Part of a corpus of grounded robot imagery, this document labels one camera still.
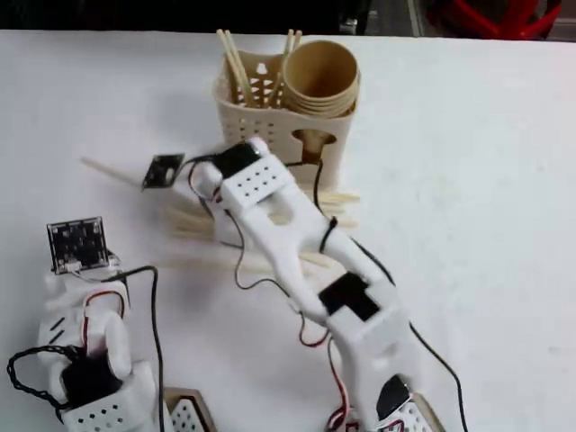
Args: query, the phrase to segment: white plastic part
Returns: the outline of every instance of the white plastic part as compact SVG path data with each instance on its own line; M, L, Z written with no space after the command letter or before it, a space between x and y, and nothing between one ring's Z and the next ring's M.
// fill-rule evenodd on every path
M62 420L70 432L155 432L156 396L150 364L136 363L120 390L64 413ZM173 431L169 421L165 430Z
M379 423L376 404L383 386L395 375L410 386L417 381L415 350L410 340L409 320L401 307L396 288L385 279L382 270L370 260L341 229L333 229L324 253L336 259L347 271L369 284L365 293L378 305L367 321L361 320L347 306L328 315L319 296L308 286L298 260L301 249L319 250L329 228L328 220L288 176L282 164L269 164L269 175L282 179L280 184L258 192L257 197L243 196L244 184L269 161L269 151L260 138L249 140L260 150L262 159L235 175L235 184L222 190L219 206L228 210L243 232L252 238L274 268L276 280L290 294L302 313L332 333L342 356L343 377L351 403L363 427L375 430ZM216 170L206 164L207 170ZM205 178L216 178L215 174ZM211 187L223 187L232 177ZM290 213L290 220L275 225L268 216L266 202L274 201Z
M271 158L277 159L270 156L266 144L260 138L254 137L248 142L258 149L262 158L225 180L222 185L213 184L210 187L222 188L220 207L231 212L243 232L247 233L256 247L264 253L274 269L278 282L290 294L302 313L307 318L324 324L328 314L319 297L305 280L298 255L301 250L320 249L329 222L298 187L282 163L279 161L273 164L267 163L272 160ZM214 175L208 173L217 168L212 164L205 165L207 167L200 171L200 176L206 173L205 179L214 178ZM257 170L265 167L268 167L266 170L268 176L274 176L281 182L274 187L266 188L265 193L260 193L260 190L254 191L258 193L256 199L250 197L247 199L243 186L238 187L238 183L244 184L248 181L248 177L252 181ZM224 184L232 181L236 183L228 185L224 193ZM268 216L266 198L273 199L279 206L287 209L291 219L284 225L272 222ZM346 270L362 275L368 283L383 278L381 270L365 257L341 229L332 230L324 253L339 261Z
M100 277L112 275L99 272ZM124 314L130 308L126 286L121 282L90 283L70 274L47 277L49 299L46 302L46 317L40 323L38 345L83 347L83 326L87 322L88 354L98 355L104 350L108 353L108 364L112 373L124 380L131 373L131 352L128 331L118 314L120 299L116 295L94 298L88 307L86 299L102 292L118 293L123 298ZM69 365L63 355L39 353L40 361L48 367L49 391L61 402L66 401L65 389L60 376Z
M403 428L386 427L401 421ZM420 411L414 400L408 400L401 407L396 409L388 418L378 423L377 431L382 432L434 432L436 429L429 425L426 418Z
M408 317L396 288L381 280L366 294L380 308L368 321L343 306L328 318L327 327L342 357L350 399L364 427L373 430L379 422L376 402L384 384L399 374L412 386L417 368Z
M280 159L266 155L222 182L222 200L233 213L242 213L285 185L294 177Z
M181 399L171 414L175 432L207 432L204 430L200 415L189 399Z

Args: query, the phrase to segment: white surface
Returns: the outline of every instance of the white surface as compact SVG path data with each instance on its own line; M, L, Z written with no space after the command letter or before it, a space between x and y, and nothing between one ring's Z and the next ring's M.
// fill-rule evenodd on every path
M362 196L357 237L460 373L471 430L570 430L576 47L338 40L363 73L343 164L343 184ZM278 52L284 38L236 41ZM102 215L110 249L134 265L164 247L149 197L78 159L211 148L221 52L214 35L0 32L4 364L35 344L44 224ZM149 277L131 286L135 356L153 359ZM300 321L272 287L242 292L228 273L163 271L158 313L166 384L200 389L220 430L320 430L338 405L325 351L299 346ZM423 358L425 395L459 430L455 387ZM18 370L38 385L36 366ZM49 405L3 377L2 429L62 430Z

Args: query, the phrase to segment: black circuit board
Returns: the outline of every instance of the black circuit board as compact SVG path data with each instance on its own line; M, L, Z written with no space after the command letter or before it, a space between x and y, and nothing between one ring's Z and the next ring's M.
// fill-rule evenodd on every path
M142 189L163 189L172 187L185 155L156 155L142 181Z
M75 262L80 263L79 270L108 266L102 218L51 223L46 228L56 275L67 273L66 264Z

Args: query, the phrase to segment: black wire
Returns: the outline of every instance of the black wire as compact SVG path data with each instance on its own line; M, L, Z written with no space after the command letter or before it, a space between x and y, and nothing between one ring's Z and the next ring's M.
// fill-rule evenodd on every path
M236 230L238 231L238 235L240 236L240 243L241 243L240 257L238 258L238 262L236 263L236 267L234 267L234 282L236 283L238 288L240 288L242 290L251 290L252 288L254 288L255 286L257 286L263 282L269 282L271 284L276 285L280 289L280 291L283 292L283 294L286 297L290 298L290 294L288 294L288 292L277 281L275 281L274 279L272 279L270 277L266 277L264 279L259 279L259 280L255 281L254 283L251 283L250 285L242 285L240 283L240 280L239 280L240 266L242 265L242 260L244 259L244 253L246 252L246 242L244 240L244 234L242 234L242 230L240 229L240 226L236 222L236 219L234 219L234 216L232 216L232 213L230 213L228 210L226 210L226 214L228 214L228 216L232 219L232 222L234 223L234 225L236 226Z
M318 171L316 173L316 178L314 180L314 204L316 205L316 207L318 208L318 210L320 210L320 212L322 214L324 214L324 211L322 211L322 209L320 208L320 201L318 200L318 188L319 188L319 184L320 184L320 174L322 171L322 159L319 161L318 163ZM322 240L322 245L326 243L326 240L328 239L328 236L330 234L330 232L332 232L332 230L335 227L332 227L332 221L330 222L330 225L328 226L328 231L326 232L326 234L324 235L324 239ZM394 279L392 278L392 274L388 271L388 269L384 266L384 264L372 253L370 252L368 249L366 249L364 246L362 246L360 244L360 242L356 241L355 239L352 238L352 241L355 242L355 244L360 248L360 250L368 257L370 258L370 260L372 262L374 262L378 268L380 268L382 270L382 272L386 275L386 278L388 279L388 281L390 281L390 283L394 286L396 286L396 283L394 282ZM412 331L412 333L414 334L414 336L416 337L416 339L422 344L422 346L452 375L452 377L454 378L454 381L456 382L456 390L458 393L458 409L460 410L460 420L462 422L462 429L464 430L464 432L468 432L468 426L466 424L466 416L464 413L464 395L462 392L462 384L460 382L460 378L458 377L458 374L455 372L455 370L450 366L450 364L448 364L448 362L442 358L440 356L439 353L436 352L436 350L422 337L422 335L420 335L418 333L418 331L416 330L416 328L414 327L414 324L412 324L412 322L409 322L409 327L410 330Z
M54 346L54 345L46 345L46 346L36 346L34 348L25 349L19 353L14 354L8 360L8 366L6 367L6 371L8 372L8 376L10 377L10 382L12 383L13 387L16 390L20 390L22 392L31 394L36 398L42 399L43 401L47 401L56 411L56 417L60 422L62 421L62 417L60 416L60 411L64 410L69 407L67 402L61 403L54 398L48 391L45 390L36 390L32 387L22 384L22 382L18 379L16 375L16 369L14 368L15 363L24 358L26 356L32 356L38 353L56 353L62 356L65 356L71 362L76 361L82 355L82 350L78 346Z
M156 294L158 290L158 270L153 265L144 265L142 267L122 272L115 276L103 279L102 282L114 282L125 279L129 276L136 275L143 272L152 272L154 275L152 279L152 289L150 290L150 308L152 314L152 334L154 335L154 344L156 346L156 354L158 357L158 423L160 425L160 432L164 432L164 360L162 358L162 346L160 345L160 337L158 335L158 324L156 322Z
M418 339L420 344L422 344L424 346L424 348L427 349L428 352L432 356L434 356L434 358L438 362L440 362L440 364L454 378L454 381L456 382L456 390L458 391L458 408L460 410L460 420L462 421L462 429L464 430L464 432L468 432L468 426L466 425L466 415L464 413L464 396L462 394L462 384L460 383L460 378L458 377L458 374L450 366L450 364L448 364L448 362L444 358L442 358L440 356L440 354L437 353L436 350L432 346L430 346L430 344L419 334L419 332L416 330L416 328L414 327L414 324L412 324L412 322L410 322L410 330L412 330L412 333L414 333L414 336L416 336L416 338Z

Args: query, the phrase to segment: red wire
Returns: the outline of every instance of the red wire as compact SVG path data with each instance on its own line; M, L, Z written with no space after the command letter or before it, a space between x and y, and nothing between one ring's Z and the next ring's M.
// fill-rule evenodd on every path
M388 429L393 428L393 427L398 426L398 425L400 425L400 430L398 432L404 432L404 421L400 420L400 419L394 420L392 423L384 426L381 430L388 432Z
M92 299L95 299L96 297L100 297L103 295L108 295L108 294L116 294L118 297L120 297L120 317L123 319L124 318L124 310L125 310L125 303L124 303L124 297L122 297L122 295L117 292L117 291L100 291L100 292L96 292L94 294L92 294L90 297L88 297L85 301L85 309L84 309L84 323L82 324L82 338L84 339L84 348L87 350L88 349L88 317L86 316L86 307L88 307L88 304L90 304L90 302L92 301Z
M300 343L303 344L305 347L308 348L316 348L319 347L320 345L322 345L326 339L328 338L330 332L328 330L326 330L326 332L324 333L324 336L320 339L318 339L316 342L306 342L304 340L304 329L306 329L306 319L304 318L304 314L302 312L300 312L300 317L302 319L302 324L300 326L300 333L298 334L298 339L300 340Z
M334 366L334 361L332 359L332 350L331 350L332 340L333 340L332 337L328 340L328 360L330 362L330 370L332 371L332 376L334 376L334 380L336 381L338 391L340 392L340 397L342 398L342 406L339 409L337 409L328 419L328 430L338 429L340 426L342 426L342 423L344 423L346 421L346 418L348 417L347 391L346 391L346 388L344 387L344 384L340 381L340 378L338 377L338 373L336 372L336 367ZM335 414L341 415L342 419L336 425L334 425L334 427L330 427L329 426L330 422L335 419Z

